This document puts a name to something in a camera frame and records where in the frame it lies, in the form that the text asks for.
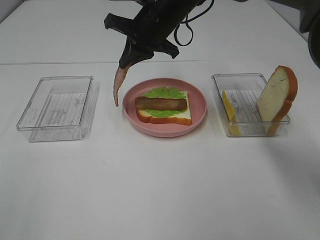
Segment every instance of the white tabletop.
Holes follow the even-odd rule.
[[[306,42],[261,0],[216,0],[212,13],[192,24],[194,43],[180,59],[158,55],[136,64],[120,88],[122,100],[143,80],[169,77],[205,95],[208,110],[198,128],[180,137],[152,137],[114,106],[125,39],[104,30],[103,19],[109,6],[114,14],[134,15],[135,7],[120,4],[137,5],[30,0],[0,25],[0,61],[7,63],[0,65],[0,239],[318,240],[320,70]],[[82,27],[75,25],[79,21]],[[83,29],[91,32],[90,41],[81,38]],[[103,38],[114,45],[102,49]],[[90,61],[95,63],[17,64]],[[268,79],[277,65],[291,67],[299,82],[285,135],[227,137],[211,75],[262,73]],[[40,78],[83,75],[93,75],[100,86],[90,135],[28,143],[16,124]]]
[[[145,62],[119,97],[156,77],[197,86],[203,123],[175,138],[133,128],[112,98],[116,63],[2,65],[0,239],[318,240],[319,70],[288,59],[299,81],[292,123],[280,137],[230,138],[213,102],[211,74],[259,72],[272,61]],[[90,136],[28,143],[16,123],[39,79],[93,75],[100,84]]]
[[[195,16],[210,1],[196,7]],[[105,29],[108,13],[134,18],[141,6],[134,1],[28,0],[0,25],[0,64],[117,63],[126,36]],[[307,43],[264,0],[216,0],[213,8],[190,23],[191,45],[179,47],[181,60],[300,58]],[[180,27],[185,43],[190,32]],[[175,44],[173,37],[168,38]],[[170,61],[156,53],[150,61]]]

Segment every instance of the pink bowl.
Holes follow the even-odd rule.
[[[144,123],[138,119],[135,107],[136,97],[141,96],[150,89],[164,86],[175,87],[180,91],[188,91],[191,125]],[[138,83],[125,94],[122,106],[133,127],[145,134],[161,138],[177,137],[191,132],[202,122],[207,111],[207,102],[203,93],[192,84],[175,78],[154,78]]]

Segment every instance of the clear plastic container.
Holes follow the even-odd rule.
[[[16,125],[29,142],[80,140],[91,129],[93,76],[43,77]]]
[[[290,123],[288,115],[279,122],[261,120],[256,103],[267,84],[262,74],[215,74],[212,80],[215,103],[227,136],[278,136]],[[228,104],[233,106],[234,114],[231,114]],[[277,130],[275,133],[267,134],[271,126]]]

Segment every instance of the black cable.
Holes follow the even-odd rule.
[[[208,8],[207,8],[206,10],[204,10],[203,12],[199,13],[198,15],[194,16],[194,17],[191,18],[191,19],[188,19],[188,15],[187,15],[187,16],[185,17],[185,21],[182,21],[182,22],[180,23],[180,24],[185,24],[185,26],[191,31],[191,39],[190,39],[190,41],[189,41],[188,43],[186,43],[186,44],[181,44],[181,43],[178,41],[177,33],[178,33],[178,29],[179,29],[179,27],[180,27],[180,24],[179,24],[178,26],[176,26],[176,28],[175,28],[175,30],[174,30],[174,32],[173,32],[173,37],[174,37],[175,42],[176,42],[179,46],[184,47],[184,46],[189,45],[189,44],[192,42],[192,40],[193,40],[193,38],[194,38],[194,31],[192,30],[192,28],[190,27],[190,25],[189,25],[188,23],[190,23],[191,21],[193,21],[193,20],[201,17],[201,16],[204,15],[205,13],[207,13],[207,12],[212,8],[212,6],[214,5],[214,2],[215,2],[215,0],[211,0],[211,3],[210,3],[210,5],[208,6]]]
[[[182,46],[182,47],[189,45],[189,44],[192,42],[193,38],[194,38],[194,31],[192,30],[192,28],[191,28],[191,27],[189,26],[189,24],[188,24],[188,15],[187,15],[186,18],[185,18],[185,26],[191,31],[191,39],[190,39],[190,41],[189,41],[188,43],[186,43],[186,44],[181,44],[181,43],[178,41],[177,32],[178,32],[178,29],[179,29],[179,27],[180,27],[180,24],[179,24],[178,26],[176,26],[176,28],[175,28],[175,30],[174,30],[174,33],[173,33],[173,37],[174,37],[175,42],[176,42],[179,46]]]

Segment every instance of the white bread slice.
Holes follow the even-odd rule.
[[[187,91],[181,91],[185,95],[187,108],[184,112],[168,116],[168,117],[157,117],[152,116],[147,111],[143,109],[137,109],[136,115],[141,122],[152,123],[152,124],[182,124],[182,125],[191,125],[191,112],[189,106],[189,97]]]
[[[291,68],[278,66],[264,87],[257,108],[263,122],[280,122],[289,112],[298,92],[298,81]],[[279,124],[270,124],[267,135],[275,135]]]

